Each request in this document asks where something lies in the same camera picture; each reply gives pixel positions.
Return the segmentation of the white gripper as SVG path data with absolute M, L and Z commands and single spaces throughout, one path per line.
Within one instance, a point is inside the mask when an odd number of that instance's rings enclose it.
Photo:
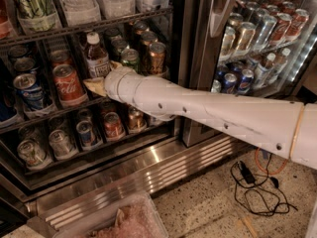
M 122 66 L 121 63 L 110 60 L 112 70 L 105 78 L 95 77 L 83 80 L 88 90 L 97 95 L 106 97 L 107 95 L 118 102 L 133 102 L 138 85 L 143 77 L 133 69 Z

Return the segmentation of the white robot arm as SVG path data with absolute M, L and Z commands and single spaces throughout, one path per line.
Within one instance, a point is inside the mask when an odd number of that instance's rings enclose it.
M 317 169 L 317 105 L 181 87 L 118 66 L 86 79 L 88 90 L 169 121 L 183 116 L 293 162 Z

